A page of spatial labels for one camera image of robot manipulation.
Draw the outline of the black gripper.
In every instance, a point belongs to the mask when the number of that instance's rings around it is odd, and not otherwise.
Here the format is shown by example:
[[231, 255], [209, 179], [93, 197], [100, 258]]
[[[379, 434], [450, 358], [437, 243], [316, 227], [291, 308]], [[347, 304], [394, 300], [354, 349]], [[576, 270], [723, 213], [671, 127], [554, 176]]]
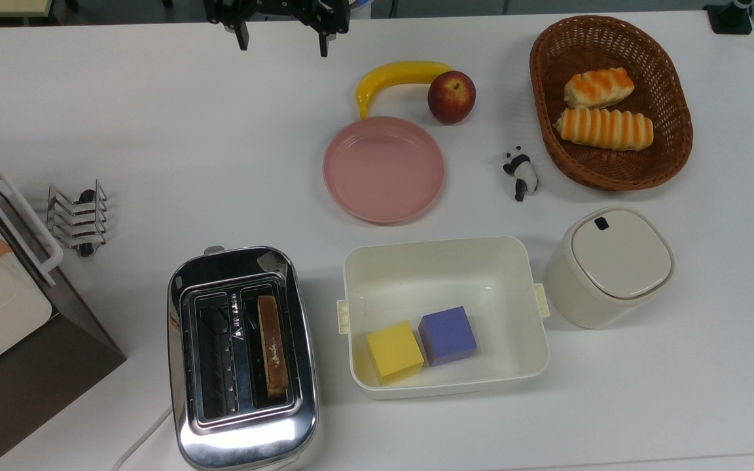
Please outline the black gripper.
[[350, 4], [347, 1], [206, 1], [207, 21], [222, 24], [236, 35], [240, 50], [248, 50], [246, 23], [256, 15], [295, 18], [319, 33], [320, 56], [329, 55], [335, 33], [347, 33]]

